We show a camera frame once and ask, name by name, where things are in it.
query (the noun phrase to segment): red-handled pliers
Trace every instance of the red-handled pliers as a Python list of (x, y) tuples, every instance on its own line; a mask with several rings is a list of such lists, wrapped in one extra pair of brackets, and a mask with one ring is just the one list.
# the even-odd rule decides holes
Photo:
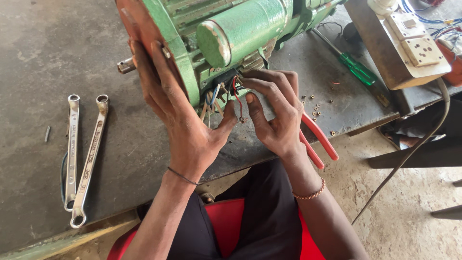
[[(313, 134), (315, 134), (316, 138), (319, 140), (321, 145), (324, 147), (324, 149), (326, 149), (326, 152), (330, 156), (330, 158), (332, 158), (332, 160), (334, 161), (338, 160), (339, 155), (334, 150), (332, 145), (329, 143), (329, 140), (327, 140), (327, 137), (321, 131), (321, 128), (319, 128), (319, 126), (305, 112), (303, 112), (302, 121), (308, 126), (308, 128), (313, 132)], [(308, 153), (308, 156), (311, 158), (316, 167), (318, 167), (318, 169), (324, 169), (324, 163), (322, 163), (321, 159), (319, 159), (319, 156), (317, 156), (313, 148), (311, 148), (310, 144), (303, 135), (301, 129), (300, 141), (305, 144), (306, 152)]]

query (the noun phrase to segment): red stool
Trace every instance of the red stool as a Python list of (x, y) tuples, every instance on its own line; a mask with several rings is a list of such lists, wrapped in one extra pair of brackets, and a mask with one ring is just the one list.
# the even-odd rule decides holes
[[(244, 212), (244, 198), (224, 200), (205, 205), (213, 230), (220, 247), (221, 255), (228, 257), (237, 245), (241, 227), (242, 213)], [(298, 216), (302, 223), (302, 253), (300, 260), (323, 260), (325, 259), (306, 227), (302, 213)], [(140, 225), (134, 226), (127, 233), (123, 234), (111, 248), (107, 260), (120, 260), (123, 253), (131, 243)]]

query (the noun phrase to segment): concrete floor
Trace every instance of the concrete floor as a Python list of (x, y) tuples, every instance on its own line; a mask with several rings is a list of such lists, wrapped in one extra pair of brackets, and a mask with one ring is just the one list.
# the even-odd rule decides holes
[[(376, 130), (331, 140), (340, 159), (331, 161), (320, 144), (314, 145), (326, 168), (319, 174), (348, 219), (353, 220), (388, 169), (370, 169), (364, 159), (395, 151)], [(218, 195), (246, 172), (228, 175), (198, 187)], [(430, 211), (462, 204), (462, 188), (452, 181), (462, 179), (462, 167), (402, 169), (382, 189), (364, 213), (355, 230), (371, 259), (460, 259), (460, 222), (432, 218)], [(63, 260), (106, 259), (109, 241), (121, 234), (107, 234), (78, 250), (60, 255)]]

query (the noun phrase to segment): gray metal table surface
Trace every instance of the gray metal table surface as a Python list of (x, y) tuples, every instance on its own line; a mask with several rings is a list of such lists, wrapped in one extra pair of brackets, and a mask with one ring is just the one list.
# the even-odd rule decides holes
[[(71, 229), (59, 181), (70, 94), (81, 98), (79, 171), (97, 118), (95, 98), (104, 93), (111, 99), (87, 197), (88, 223), (152, 199), (169, 163), (167, 133), (144, 103), (137, 73), (121, 75), (116, 70), (115, 64), (131, 53), (113, 2), (8, 1), (2, 12), (0, 253)], [(350, 21), (343, 7), (332, 19), (343, 25)], [(320, 31), (336, 38), (336, 29)], [(340, 38), (334, 42), (340, 48), (344, 44)], [(367, 60), (363, 47), (354, 54)], [(306, 100), (305, 109), (311, 114), (313, 106), (321, 105), (317, 123), (327, 136), (331, 130), (342, 134), (397, 114), (393, 106), (382, 107), (314, 34), (303, 33), (287, 42), (273, 53), (270, 64), (298, 72), (300, 95), (315, 95)], [(431, 94), (422, 94), (424, 103), (438, 98), (427, 92)], [(271, 117), (267, 102), (263, 104)], [(219, 120), (213, 116), (212, 126)], [(51, 133), (44, 142), (47, 126)], [(302, 129), (309, 141), (316, 141), (306, 127)], [(238, 124), (229, 141), (203, 182), (275, 157), (258, 141), (251, 122)]]

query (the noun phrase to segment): ring spanner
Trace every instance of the ring spanner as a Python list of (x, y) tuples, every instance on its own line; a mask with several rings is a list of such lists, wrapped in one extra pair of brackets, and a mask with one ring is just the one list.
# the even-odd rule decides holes
[(99, 144), (103, 135), (104, 125), (109, 108), (109, 97), (100, 95), (96, 98), (96, 105), (98, 106), (99, 114), (96, 122), (93, 138), (91, 139), (90, 149), (88, 151), (87, 159), (85, 161), (82, 177), (80, 178), (79, 189), (75, 197), (74, 206), (72, 208), (71, 227), (77, 229), (84, 225), (86, 215), (84, 213), (85, 198), (88, 192), (88, 185), (90, 184), (91, 173), (95, 166), (96, 155), (98, 154)]
[(66, 194), (64, 209), (72, 211), (75, 200), (75, 178), (77, 177), (77, 136), (79, 131), (79, 100), (78, 95), (70, 95), (69, 101), (69, 128), (67, 144), (67, 175), (66, 175)]

